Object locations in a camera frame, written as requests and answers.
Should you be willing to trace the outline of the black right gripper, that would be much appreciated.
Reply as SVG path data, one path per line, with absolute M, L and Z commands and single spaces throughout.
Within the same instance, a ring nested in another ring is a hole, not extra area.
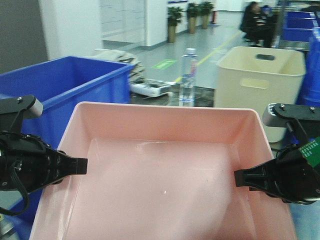
M 320 165 L 312 166 L 291 144 L 277 152 L 276 157 L 248 169 L 234 171 L 236 187 L 249 187 L 285 203 L 310 205 L 320 200 Z

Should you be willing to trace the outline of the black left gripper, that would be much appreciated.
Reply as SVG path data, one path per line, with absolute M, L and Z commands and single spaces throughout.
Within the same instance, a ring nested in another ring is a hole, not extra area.
M 0 189 L 16 191 L 18 183 L 28 193 L 59 184 L 72 175 L 86 175 L 88 159 L 72 157 L 32 134 L 0 133 Z

